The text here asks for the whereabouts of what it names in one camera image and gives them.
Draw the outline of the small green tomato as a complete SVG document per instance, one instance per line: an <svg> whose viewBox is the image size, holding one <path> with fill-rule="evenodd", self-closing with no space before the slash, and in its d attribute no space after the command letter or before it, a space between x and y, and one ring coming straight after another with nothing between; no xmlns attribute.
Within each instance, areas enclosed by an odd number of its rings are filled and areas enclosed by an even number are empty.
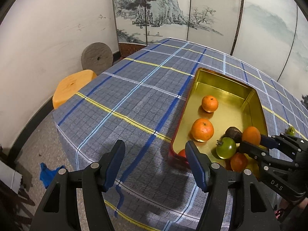
<svg viewBox="0 0 308 231"><path fill-rule="evenodd" d="M287 135L290 135L290 136L295 136L296 131L295 131L295 128L294 128L293 126L289 126L289 127L287 128L287 130L285 131L285 133L286 133Z"/></svg>

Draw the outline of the smooth orange tomato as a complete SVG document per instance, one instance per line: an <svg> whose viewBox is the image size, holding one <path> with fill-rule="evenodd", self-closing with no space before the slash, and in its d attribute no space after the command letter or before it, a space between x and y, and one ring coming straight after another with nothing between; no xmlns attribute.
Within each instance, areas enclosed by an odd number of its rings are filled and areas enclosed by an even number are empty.
<svg viewBox="0 0 308 231"><path fill-rule="evenodd" d="M247 127L242 133L242 141L246 141L255 146L260 145L261 141L260 131L254 126Z"/></svg>

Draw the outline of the red tomato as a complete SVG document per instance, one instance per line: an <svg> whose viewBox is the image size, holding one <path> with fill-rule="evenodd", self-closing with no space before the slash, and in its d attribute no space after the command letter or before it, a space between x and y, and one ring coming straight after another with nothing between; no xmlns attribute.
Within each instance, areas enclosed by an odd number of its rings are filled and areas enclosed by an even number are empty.
<svg viewBox="0 0 308 231"><path fill-rule="evenodd" d="M230 166L234 172L242 172L248 164L248 159L243 153L235 153L230 159Z"/></svg>
<svg viewBox="0 0 308 231"><path fill-rule="evenodd" d="M181 159L186 159L185 149L182 149L177 155L178 155Z"/></svg>

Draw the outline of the large green tomato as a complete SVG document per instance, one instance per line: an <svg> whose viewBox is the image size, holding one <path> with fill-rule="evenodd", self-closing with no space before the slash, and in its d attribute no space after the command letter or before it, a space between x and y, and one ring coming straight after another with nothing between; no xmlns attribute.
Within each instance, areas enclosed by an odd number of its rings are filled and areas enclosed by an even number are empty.
<svg viewBox="0 0 308 231"><path fill-rule="evenodd" d="M230 137L217 140L216 153L221 159L229 159L236 153L236 143Z"/></svg>

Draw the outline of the dark avocado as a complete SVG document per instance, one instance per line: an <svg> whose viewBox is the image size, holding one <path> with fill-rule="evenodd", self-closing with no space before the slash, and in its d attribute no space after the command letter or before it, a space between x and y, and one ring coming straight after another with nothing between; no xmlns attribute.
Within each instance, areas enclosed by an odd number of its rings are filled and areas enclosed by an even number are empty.
<svg viewBox="0 0 308 231"><path fill-rule="evenodd" d="M231 138L235 143L242 141L242 132L236 127L229 127L224 133L224 137Z"/></svg>

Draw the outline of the large mandarin orange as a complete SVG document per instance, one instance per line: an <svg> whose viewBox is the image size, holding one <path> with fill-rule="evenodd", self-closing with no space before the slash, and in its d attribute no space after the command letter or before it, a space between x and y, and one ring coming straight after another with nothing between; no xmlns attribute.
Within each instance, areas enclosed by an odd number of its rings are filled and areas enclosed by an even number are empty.
<svg viewBox="0 0 308 231"><path fill-rule="evenodd" d="M191 127L191 136L199 142L206 142L212 138L214 128L212 123L206 118L195 120Z"/></svg>

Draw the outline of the small mandarin orange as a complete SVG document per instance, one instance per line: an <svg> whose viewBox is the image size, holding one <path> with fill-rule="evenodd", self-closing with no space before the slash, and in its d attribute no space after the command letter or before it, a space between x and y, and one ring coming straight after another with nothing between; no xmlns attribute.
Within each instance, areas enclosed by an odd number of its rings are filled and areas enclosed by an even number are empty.
<svg viewBox="0 0 308 231"><path fill-rule="evenodd" d="M219 102L214 96L207 95L202 98L201 107L203 108L204 111L208 113L213 113L214 111L217 110L218 106Z"/></svg>

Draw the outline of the blue cloth on floor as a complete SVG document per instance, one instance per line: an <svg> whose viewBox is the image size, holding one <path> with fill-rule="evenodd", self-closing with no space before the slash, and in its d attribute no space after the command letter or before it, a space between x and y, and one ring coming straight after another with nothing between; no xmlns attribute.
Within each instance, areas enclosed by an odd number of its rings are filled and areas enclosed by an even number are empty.
<svg viewBox="0 0 308 231"><path fill-rule="evenodd" d="M55 175L59 172L60 169L65 168L64 165L56 168L55 170L50 170L45 163L40 164L40 180L43 182L45 189L48 188L52 180L54 179Z"/></svg>

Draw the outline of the red gold toffee tin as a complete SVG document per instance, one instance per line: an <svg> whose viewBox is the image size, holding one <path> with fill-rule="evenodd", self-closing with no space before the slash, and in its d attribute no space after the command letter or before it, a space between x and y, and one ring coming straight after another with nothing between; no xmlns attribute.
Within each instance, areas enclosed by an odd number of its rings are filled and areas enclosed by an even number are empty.
<svg viewBox="0 0 308 231"><path fill-rule="evenodd" d="M212 95L218 100L218 109L207 113L202 109L202 98ZM193 79L183 107L177 129L168 153L168 164L174 168L188 170L187 159L178 155L191 140L191 127L199 118L208 119L213 125L213 136L206 142L195 142L201 153L208 155L212 162L230 169L230 163L216 154L216 142L229 127L243 131L249 126L256 127L267 135L267 126L258 94L254 88L218 72L199 68Z"/></svg>

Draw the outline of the blue plaid tablecloth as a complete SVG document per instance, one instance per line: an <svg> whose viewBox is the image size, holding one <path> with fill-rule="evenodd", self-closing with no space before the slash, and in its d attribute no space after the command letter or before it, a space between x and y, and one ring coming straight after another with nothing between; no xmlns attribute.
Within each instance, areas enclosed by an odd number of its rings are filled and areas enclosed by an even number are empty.
<svg viewBox="0 0 308 231"><path fill-rule="evenodd" d="M132 54L80 89L52 114L75 170L98 161L119 139L125 157L104 194L116 230L187 230L206 196L193 176L167 163L168 149L198 68L256 89L269 134L293 125L307 138L307 110L257 68L200 44L166 38Z"/></svg>

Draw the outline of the painted folding screen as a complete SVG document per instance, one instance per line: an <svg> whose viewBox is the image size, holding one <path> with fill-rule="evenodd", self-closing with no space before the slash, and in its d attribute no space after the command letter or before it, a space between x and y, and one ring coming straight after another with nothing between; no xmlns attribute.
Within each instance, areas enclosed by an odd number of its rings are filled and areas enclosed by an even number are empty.
<svg viewBox="0 0 308 231"><path fill-rule="evenodd" d="M295 0L113 0L119 44L173 37L240 59L307 105L307 15Z"/></svg>

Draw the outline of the orange wooden stool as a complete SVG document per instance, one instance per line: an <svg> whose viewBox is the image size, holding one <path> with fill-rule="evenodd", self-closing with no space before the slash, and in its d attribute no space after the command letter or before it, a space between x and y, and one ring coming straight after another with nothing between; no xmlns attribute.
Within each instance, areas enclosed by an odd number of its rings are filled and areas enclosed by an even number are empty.
<svg viewBox="0 0 308 231"><path fill-rule="evenodd" d="M79 71L70 74L61 80L53 94L52 103L53 108L56 110L68 99L70 99L81 88L97 77L96 73L90 69Z"/></svg>

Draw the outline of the grey millstone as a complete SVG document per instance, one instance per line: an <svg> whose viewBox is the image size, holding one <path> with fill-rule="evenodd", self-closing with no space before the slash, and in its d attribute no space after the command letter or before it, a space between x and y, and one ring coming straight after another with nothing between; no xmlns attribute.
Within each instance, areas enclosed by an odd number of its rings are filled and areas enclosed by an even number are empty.
<svg viewBox="0 0 308 231"><path fill-rule="evenodd" d="M81 54L82 69L90 69L97 76L109 69L112 64L113 53L109 46L102 42L90 44Z"/></svg>

